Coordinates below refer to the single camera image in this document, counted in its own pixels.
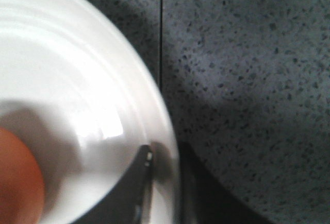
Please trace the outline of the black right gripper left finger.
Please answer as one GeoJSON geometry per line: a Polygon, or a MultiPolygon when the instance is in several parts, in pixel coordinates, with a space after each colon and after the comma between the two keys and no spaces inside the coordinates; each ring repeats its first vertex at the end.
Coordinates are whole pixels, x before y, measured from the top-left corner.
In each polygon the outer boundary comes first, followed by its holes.
{"type": "Polygon", "coordinates": [[[149,223],[153,153],[149,145],[137,154],[112,190],[75,223],[149,223]]]}

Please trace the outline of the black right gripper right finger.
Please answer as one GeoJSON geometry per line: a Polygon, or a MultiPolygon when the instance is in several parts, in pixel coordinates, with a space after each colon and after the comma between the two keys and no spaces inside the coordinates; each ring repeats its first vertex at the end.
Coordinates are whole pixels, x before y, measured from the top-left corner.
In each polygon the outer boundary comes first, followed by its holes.
{"type": "Polygon", "coordinates": [[[179,144],[181,223],[268,223],[206,169],[188,143],[179,144]]]}

